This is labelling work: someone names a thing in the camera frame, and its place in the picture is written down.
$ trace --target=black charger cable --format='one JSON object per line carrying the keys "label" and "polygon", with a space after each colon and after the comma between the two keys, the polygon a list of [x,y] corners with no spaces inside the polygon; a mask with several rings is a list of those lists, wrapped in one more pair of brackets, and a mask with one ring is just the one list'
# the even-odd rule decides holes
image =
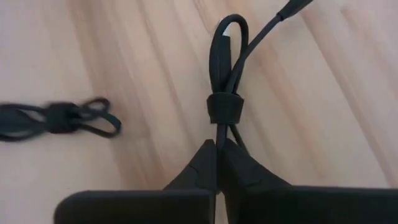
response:
{"label": "black charger cable", "polygon": [[[15,103],[2,104],[0,141],[17,142],[45,132],[63,134],[79,129],[104,138],[112,138],[120,133],[121,122],[108,113],[110,106],[111,103],[106,98],[95,98],[80,106],[68,102],[51,103],[45,108]],[[107,132],[86,124],[98,118],[108,121],[114,130]]]}
{"label": "black charger cable", "polygon": [[[246,146],[236,127],[239,123],[244,100],[237,94],[244,63],[260,41],[283,20],[294,16],[312,0],[290,0],[285,7],[249,43],[249,27],[246,20],[233,14],[225,17],[215,31],[210,47],[209,73],[213,94],[207,99],[210,122],[217,124],[216,146],[220,150],[227,139],[228,127],[236,143],[246,152]],[[235,65],[231,66],[231,40],[225,34],[228,26],[236,22],[241,29],[241,50]]]}

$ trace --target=black cord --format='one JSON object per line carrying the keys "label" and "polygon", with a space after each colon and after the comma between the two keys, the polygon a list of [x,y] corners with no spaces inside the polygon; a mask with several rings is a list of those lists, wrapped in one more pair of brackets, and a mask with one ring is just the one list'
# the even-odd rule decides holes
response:
{"label": "black cord", "polygon": [[[208,112],[211,123],[217,124],[216,146],[220,150],[227,139],[228,127],[236,143],[246,152],[246,146],[236,127],[243,108],[243,99],[237,94],[242,77],[244,63],[260,41],[281,21],[295,15],[312,0],[290,0],[286,6],[249,42],[249,27],[246,20],[233,14],[225,17],[215,31],[210,47],[209,73],[213,94],[209,96]],[[241,50],[239,57],[231,68],[230,37],[224,35],[228,26],[236,22],[241,29]]]}
{"label": "black cord", "polygon": [[[83,129],[105,138],[120,133],[121,122],[108,113],[109,100],[95,98],[77,106],[73,103],[51,103],[46,108],[22,104],[0,105],[0,141],[16,142],[33,138],[45,132],[72,133]],[[107,132],[85,123],[98,118],[107,120],[114,131]]]}

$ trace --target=wooden table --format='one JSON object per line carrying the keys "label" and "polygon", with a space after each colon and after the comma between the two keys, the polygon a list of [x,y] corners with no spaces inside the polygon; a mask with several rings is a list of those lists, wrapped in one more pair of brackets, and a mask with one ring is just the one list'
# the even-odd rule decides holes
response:
{"label": "wooden table", "polygon": [[[88,189],[161,189],[205,139],[217,22],[251,38],[286,0],[0,0],[0,101],[105,96],[108,140],[46,134],[0,143],[0,223],[51,223]],[[246,62],[239,128],[250,153],[293,184],[398,186],[396,0],[315,0]],[[239,30],[233,26],[233,49]],[[220,202],[218,223],[225,223]]]}

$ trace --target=bundled cable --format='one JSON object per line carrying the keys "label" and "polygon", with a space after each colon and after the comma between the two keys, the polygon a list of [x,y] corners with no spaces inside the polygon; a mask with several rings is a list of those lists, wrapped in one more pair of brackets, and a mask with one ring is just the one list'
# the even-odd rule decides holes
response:
{"label": "bundled cable", "polygon": [[[22,104],[0,105],[0,141],[16,142],[33,138],[45,132],[52,134],[73,133],[79,129],[105,138],[119,134],[121,122],[108,113],[109,100],[95,98],[78,106],[74,103],[51,103],[45,108]],[[86,123],[103,118],[114,130],[94,128]]]}
{"label": "bundled cable", "polygon": [[[260,41],[281,21],[294,16],[312,0],[290,0],[276,16],[249,43],[249,27],[246,20],[233,14],[225,17],[214,34],[210,47],[209,73],[213,94],[207,99],[210,122],[217,124],[216,145],[218,149],[224,146],[227,130],[230,128],[236,143],[245,151],[246,146],[239,134],[236,124],[239,123],[244,100],[237,94],[244,63]],[[235,65],[231,66],[231,40],[229,25],[239,24],[241,29],[241,50]]]}

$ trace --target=black rubber strap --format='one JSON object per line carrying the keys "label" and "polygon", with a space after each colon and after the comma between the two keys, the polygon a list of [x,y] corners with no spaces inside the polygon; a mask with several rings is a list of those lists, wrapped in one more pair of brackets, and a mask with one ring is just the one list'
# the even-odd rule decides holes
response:
{"label": "black rubber strap", "polygon": [[207,110],[212,124],[238,124],[244,100],[232,93],[214,93],[207,98]]}
{"label": "black rubber strap", "polygon": [[[0,105],[0,141],[23,141],[45,132],[63,134],[79,129],[111,138],[120,133],[121,122],[108,113],[109,108],[110,102],[105,98],[95,98],[81,106],[69,102],[51,103],[46,108],[3,104]],[[98,118],[107,120],[114,130],[107,132],[85,124]]]}

